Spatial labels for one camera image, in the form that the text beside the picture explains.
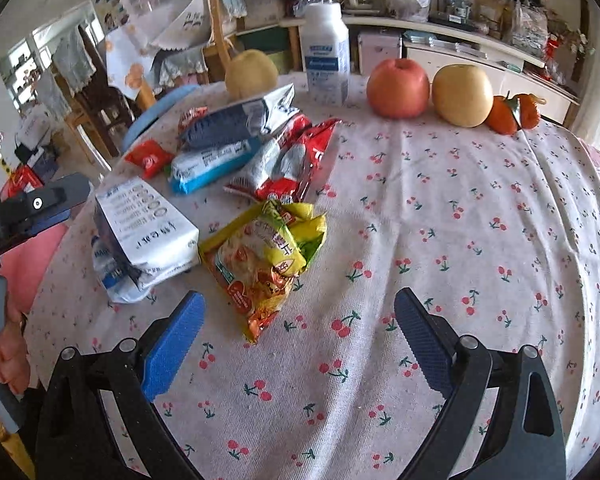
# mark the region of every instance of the hand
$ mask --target hand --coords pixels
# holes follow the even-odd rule
[[[22,314],[7,307],[6,323],[0,332],[0,382],[8,384],[14,394],[29,386],[31,368],[27,361],[27,343],[20,331]]]

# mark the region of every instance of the table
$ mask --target table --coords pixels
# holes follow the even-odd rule
[[[600,443],[600,176],[586,151],[544,122],[501,137],[485,126],[455,128],[431,111],[382,120],[369,110],[360,76],[351,77],[341,108],[311,104],[305,75],[280,84],[290,80],[312,120],[345,122],[333,139],[333,173],[311,197],[328,213],[326,244],[260,343],[245,344],[203,267],[156,286],[138,304],[107,303],[91,265],[90,199],[47,271],[27,327],[43,383],[65,346],[109,351],[139,337],[193,288],[206,298],[206,321],[155,405],[205,478],[395,479],[443,402],[392,317],[395,293],[410,286],[432,314],[488,348],[538,346],[573,477]],[[197,89],[139,141],[154,138],[174,151],[184,110],[227,102],[223,84]],[[120,162],[102,186],[140,173]],[[189,196],[173,196],[163,176],[151,184],[201,238],[249,205],[223,192],[223,182]],[[489,393],[457,470],[472,463],[493,402]],[[106,405],[125,459],[143,470],[109,398]]]

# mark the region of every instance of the drawer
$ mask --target drawer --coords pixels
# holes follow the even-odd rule
[[[485,65],[478,61],[472,61],[465,59],[464,57],[450,56],[449,54],[440,54],[439,52],[432,52],[430,50],[421,50],[419,48],[407,48],[407,58],[413,59],[418,62],[429,77],[429,81],[433,81],[433,76],[443,66],[453,64],[470,64],[475,65],[484,70],[491,87],[493,88],[493,94],[499,95],[502,82],[504,81],[505,71],[494,68],[493,66]]]
[[[567,110],[569,110],[571,104],[559,92],[555,92],[547,86],[531,81],[513,72],[507,72],[504,77],[501,95],[507,95],[507,92],[511,92],[511,95],[535,94],[538,97],[546,99],[546,104],[538,105],[538,110],[540,110],[542,115],[559,124],[564,122]]]

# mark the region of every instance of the pink cloth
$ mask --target pink cloth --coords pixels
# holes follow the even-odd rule
[[[67,229],[64,224],[55,225],[0,257],[0,273],[7,278],[10,306],[25,314],[31,311],[38,286]]]

